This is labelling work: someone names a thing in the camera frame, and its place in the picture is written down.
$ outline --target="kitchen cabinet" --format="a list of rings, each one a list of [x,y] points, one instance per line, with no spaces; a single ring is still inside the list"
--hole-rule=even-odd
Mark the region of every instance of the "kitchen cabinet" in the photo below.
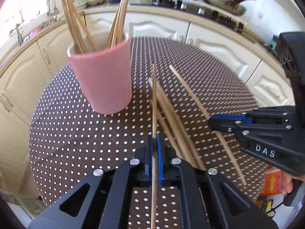
[[[79,25],[80,32],[85,36],[85,32]],[[48,65],[52,75],[55,76],[65,65],[68,64],[67,49],[73,43],[72,36],[65,23],[37,40],[43,58]]]
[[[85,18],[88,30],[98,32],[111,28],[115,13],[90,14],[85,15]],[[127,13],[124,24],[124,29],[130,33],[131,37],[155,36],[182,42],[185,42],[188,28],[189,22],[142,13]]]
[[[30,125],[39,98],[52,78],[35,42],[0,77],[0,97],[10,110]]]
[[[263,107],[290,105],[294,101],[288,80],[263,60],[247,82],[247,86]]]
[[[193,23],[190,24],[186,43],[212,53],[235,71],[244,82],[250,78],[261,60],[232,39]]]
[[[29,162],[29,125],[0,98],[0,169],[9,192],[18,193]]]

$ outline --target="stainless steel pot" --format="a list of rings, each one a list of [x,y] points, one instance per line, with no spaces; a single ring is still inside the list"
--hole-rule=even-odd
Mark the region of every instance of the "stainless steel pot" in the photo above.
[[[231,14],[241,16],[246,13],[247,9],[240,5],[241,2],[246,0],[204,0],[206,3],[219,7]]]

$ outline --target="pink cup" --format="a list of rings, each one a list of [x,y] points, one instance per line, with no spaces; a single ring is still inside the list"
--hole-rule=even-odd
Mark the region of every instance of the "pink cup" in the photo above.
[[[68,48],[68,60],[78,83],[92,108],[104,115],[123,110],[132,98],[130,68],[130,37],[113,48],[108,48],[109,32],[99,32],[92,37],[101,49],[94,52],[89,40],[84,38],[89,53],[75,54],[74,44]]]

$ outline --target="human hand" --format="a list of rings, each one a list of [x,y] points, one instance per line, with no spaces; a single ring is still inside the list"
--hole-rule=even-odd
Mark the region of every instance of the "human hand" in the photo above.
[[[286,195],[287,193],[290,193],[292,191],[293,189],[292,179],[297,179],[297,180],[301,180],[302,182],[305,182],[305,176],[294,177],[282,171],[282,184],[281,184],[282,195]]]

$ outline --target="brown tablecloth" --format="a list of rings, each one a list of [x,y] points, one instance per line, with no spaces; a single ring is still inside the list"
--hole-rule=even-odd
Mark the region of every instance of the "brown tablecloth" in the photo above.
[[[95,168],[111,170],[143,147],[151,133],[152,64],[207,168],[216,167],[253,201],[263,183],[265,164],[240,151],[232,134],[231,147],[247,186],[241,184],[216,135],[186,90],[168,68],[184,77],[211,114],[240,114],[255,108],[246,85],[219,59],[199,48],[154,37],[131,40],[133,97],[120,113],[96,113],[82,94],[71,66],[64,67],[45,89],[35,110],[29,137],[30,162],[38,190],[51,205]],[[168,144],[163,129],[158,130]],[[179,228],[179,205],[175,188],[158,193],[159,228]],[[136,188],[130,210],[130,228],[145,229],[150,221],[150,189]]]

